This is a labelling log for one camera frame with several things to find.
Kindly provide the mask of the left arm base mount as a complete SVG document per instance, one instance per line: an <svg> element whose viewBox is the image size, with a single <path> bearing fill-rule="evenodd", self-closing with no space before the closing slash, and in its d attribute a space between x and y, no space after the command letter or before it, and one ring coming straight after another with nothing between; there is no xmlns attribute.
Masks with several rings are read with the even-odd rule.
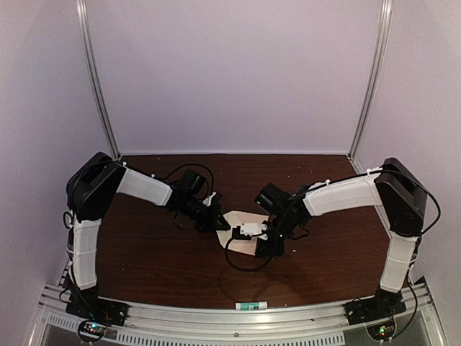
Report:
<svg viewBox="0 0 461 346"><path fill-rule="evenodd" d="M126 303L100 298L97 286L81 290L74 285L69 285L68 289L71 293L66 306L68 314L109 326L124 326L128 310Z"/></svg>

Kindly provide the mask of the beige envelope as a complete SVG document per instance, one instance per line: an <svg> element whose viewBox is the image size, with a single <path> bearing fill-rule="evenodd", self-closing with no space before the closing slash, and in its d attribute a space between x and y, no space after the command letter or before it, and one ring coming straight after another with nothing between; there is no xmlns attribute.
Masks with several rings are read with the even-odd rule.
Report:
<svg viewBox="0 0 461 346"><path fill-rule="evenodd" d="M269 239L269 216L232 210L224 215L230 226L227 231L216 231L222 248L233 252L256 255L258 243Z"/></svg>

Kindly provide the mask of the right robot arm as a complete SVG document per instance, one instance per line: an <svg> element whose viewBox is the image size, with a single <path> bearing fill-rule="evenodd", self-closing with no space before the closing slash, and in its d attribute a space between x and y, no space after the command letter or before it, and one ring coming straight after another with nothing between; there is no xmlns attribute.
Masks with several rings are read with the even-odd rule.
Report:
<svg viewBox="0 0 461 346"><path fill-rule="evenodd" d="M427 192L397 158L365 173L336 181L303 185L293 193L269 183L255 202L273 216L271 229L282 238L292 236L298 226L311 218L352 208L380 206L389 222L390 243L377 292L369 304L370 313L386 317L396 306L396 294L423 234Z"/></svg>

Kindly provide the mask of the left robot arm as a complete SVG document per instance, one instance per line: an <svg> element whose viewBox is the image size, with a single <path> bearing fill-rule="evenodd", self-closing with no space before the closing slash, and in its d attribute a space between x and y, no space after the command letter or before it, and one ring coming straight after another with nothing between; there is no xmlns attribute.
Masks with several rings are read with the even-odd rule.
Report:
<svg viewBox="0 0 461 346"><path fill-rule="evenodd" d="M68 212L71 215L70 279L78 297L76 309L88 320L98 319L103 303L85 292L97 286L97 238L102 219L117 194L128 195L181 213L194 221L198 231L228 231L229 223L221 212L222 195L211 192L199 199L205 177L188 169L180 179L166 182L115 161L103 152L91 157L66 185Z"/></svg>

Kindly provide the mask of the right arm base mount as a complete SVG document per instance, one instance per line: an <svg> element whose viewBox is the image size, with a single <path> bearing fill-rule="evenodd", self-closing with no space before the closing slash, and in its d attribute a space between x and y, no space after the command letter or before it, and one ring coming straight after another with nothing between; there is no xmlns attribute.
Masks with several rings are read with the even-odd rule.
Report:
<svg viewBox="0 0 461 346"><path fill-rule="evenodd" d="M344 305L349 325L390 318L406 311L403 295L378 288L371 298L355 298Z"/></svg>

